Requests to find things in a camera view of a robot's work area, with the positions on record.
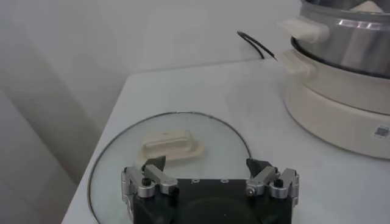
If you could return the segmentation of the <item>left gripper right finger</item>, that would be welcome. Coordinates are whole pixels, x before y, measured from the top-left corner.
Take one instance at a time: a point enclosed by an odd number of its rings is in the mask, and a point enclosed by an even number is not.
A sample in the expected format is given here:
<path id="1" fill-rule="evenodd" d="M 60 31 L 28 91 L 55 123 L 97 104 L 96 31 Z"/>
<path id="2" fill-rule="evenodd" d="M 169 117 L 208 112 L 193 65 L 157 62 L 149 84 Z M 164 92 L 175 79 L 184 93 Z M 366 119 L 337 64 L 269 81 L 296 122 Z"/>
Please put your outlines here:
<path id="1" fill-rule="evenodd" d="M 270 197 L 290 198 L 295 207 L 299 203 L 299 174 L 294 169 L 285 169 L 282 173 L 267 161 L 246 159 L 251 178 L 246 180 L 246 195 L 257 197 L 268 190 Z"/>

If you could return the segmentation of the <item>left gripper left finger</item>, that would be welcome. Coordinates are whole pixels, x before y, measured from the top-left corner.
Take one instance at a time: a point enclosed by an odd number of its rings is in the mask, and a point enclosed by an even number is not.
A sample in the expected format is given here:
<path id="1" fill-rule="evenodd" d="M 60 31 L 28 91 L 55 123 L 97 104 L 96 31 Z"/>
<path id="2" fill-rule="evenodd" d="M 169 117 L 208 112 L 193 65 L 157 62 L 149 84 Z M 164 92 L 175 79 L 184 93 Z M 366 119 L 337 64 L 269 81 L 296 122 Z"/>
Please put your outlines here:
<path id="1" fill-rule="evenodd" d="M 178 180 L 163 173 L 166 157 L 148 159 L 141 168 L 125 167 L 121 172 L 122 197 L 150 198 L 156 189 L 165 195 L 172 195 L 178 189 Z"/>

